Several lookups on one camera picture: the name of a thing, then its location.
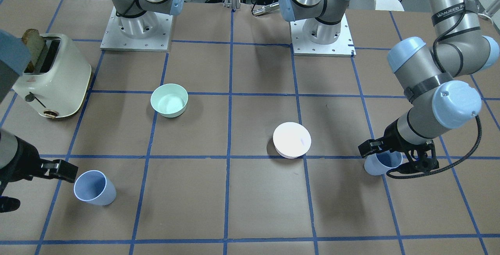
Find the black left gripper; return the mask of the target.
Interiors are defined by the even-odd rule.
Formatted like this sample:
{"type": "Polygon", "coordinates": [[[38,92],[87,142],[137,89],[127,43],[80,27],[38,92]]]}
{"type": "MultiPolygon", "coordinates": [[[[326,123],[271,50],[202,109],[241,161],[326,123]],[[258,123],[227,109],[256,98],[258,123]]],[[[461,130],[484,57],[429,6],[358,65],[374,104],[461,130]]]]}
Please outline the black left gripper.
{"type": "Polygon", "coordinates": [[[381,139],[368,139],[358,146],[362,158],[382,152],[403,152],[408,162],[403,165],[403,174],[424,173],[438,169],[436,149],[432,139],[424,139],[416,143],[407,141],[398,130],[398,122],[394,121],[386,127],[381,139]]]}

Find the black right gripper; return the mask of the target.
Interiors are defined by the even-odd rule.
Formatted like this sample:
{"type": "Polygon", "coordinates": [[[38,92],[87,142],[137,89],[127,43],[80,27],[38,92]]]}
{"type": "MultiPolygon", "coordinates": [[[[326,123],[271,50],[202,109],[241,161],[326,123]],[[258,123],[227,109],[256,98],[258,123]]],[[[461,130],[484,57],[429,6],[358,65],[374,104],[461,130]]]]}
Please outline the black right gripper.
{"type": "MultiPolygon", "coordinates": [[[[41,173],[46,180],[63,180],[75,183],[78,166],[62,159],[40,161],[39,152],[35,146],[27,143],[10,132],[1,132],[0,141],[0,192],[3,193],[7,184],[19,180],[32,180],[41,173]]],[[[20,207],[20,200],[7,196],[0,197],[0,212],[14,212],[20,207]]]]}

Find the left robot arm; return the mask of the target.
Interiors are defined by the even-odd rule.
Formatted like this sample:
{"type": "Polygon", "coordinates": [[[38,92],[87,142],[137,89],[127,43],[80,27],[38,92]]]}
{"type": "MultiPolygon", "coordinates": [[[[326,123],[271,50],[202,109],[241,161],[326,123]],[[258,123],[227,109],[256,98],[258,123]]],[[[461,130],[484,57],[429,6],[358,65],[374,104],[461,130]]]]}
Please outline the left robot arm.
{"type": "MultiPolygon", "coordinates": [[[[334,42],[341,19],[352,0],[279,0],[287,22],[306,20],[308,38],[319,45],[334,42]]],[[[499,58],[499,45],[483,36],[473,0],[430,0],[436,39],[429,47],[419,37],[396,44],[387,55],[389,66],[412,107],[387,126],[384,135],[358,147],[370,175],[399,180],[425,177],[453,168],[480,145],[482,99],[457,78],[483,71],[499,58]],[[475,119],[477,138],[458,161],[439,167],[433,142],[446,132],[475,119]]]]}

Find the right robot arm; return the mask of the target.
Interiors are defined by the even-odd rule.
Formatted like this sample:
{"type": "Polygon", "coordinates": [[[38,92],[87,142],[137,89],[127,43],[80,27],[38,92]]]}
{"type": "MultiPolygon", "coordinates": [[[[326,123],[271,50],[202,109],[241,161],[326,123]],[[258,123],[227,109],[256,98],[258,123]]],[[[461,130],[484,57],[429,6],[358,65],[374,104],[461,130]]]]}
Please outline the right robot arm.
{"type": "MultiPolygon", "coordinates": [[[[146,14],[163,13],[177,16],[181,13],[184,0],[112,0],[116,16],[133,20],[146,14]]],[[[29,64],[32,53],[22,41],[1,31],[1,98],[5,98],[16,80],[29,64]]],[[[64,180],[74,183],[78,167],[56,159],[45,160],[35,146],[6,130],[1,130],[1,191],[9,183],[32,180],[34,177],[46,180],[64,180]]]]}

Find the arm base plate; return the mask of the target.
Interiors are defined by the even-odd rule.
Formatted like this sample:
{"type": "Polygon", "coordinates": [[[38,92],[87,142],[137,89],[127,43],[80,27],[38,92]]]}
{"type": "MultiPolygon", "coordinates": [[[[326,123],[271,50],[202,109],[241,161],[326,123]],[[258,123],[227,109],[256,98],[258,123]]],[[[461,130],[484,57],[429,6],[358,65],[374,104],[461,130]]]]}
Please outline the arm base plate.
{"type": "Polygon", "coordinates": [[[289,23],[295,56],[355,56],[356,50],[346,15],[335,25],[320,23],[315,18],[289,23]]]}
{"type": "Polygon", "coordinates": [[[113,8],[100,48],[117,52],[168,52],[174,20],[172,15],[150,11],[133,19],[119,17],[113,8]]]}

